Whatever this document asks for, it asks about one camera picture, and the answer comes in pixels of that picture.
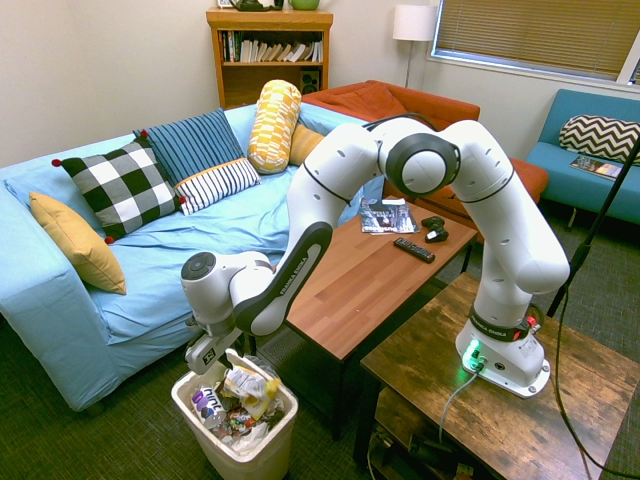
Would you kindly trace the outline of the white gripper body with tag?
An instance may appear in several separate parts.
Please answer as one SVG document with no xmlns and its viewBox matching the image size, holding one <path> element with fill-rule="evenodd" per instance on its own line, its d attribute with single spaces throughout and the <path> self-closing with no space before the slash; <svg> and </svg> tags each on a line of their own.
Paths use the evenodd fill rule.
<svg viewBox="0 0 640 480">
<path fill-rule="evenodd" d="M 222 337 L 214 337 L 201 331 L 188 342 L 184 354 L 185 362 L 191 371 L 203 375 L 240 336 L 240 329 L 234 329 Z"/>
</svg>

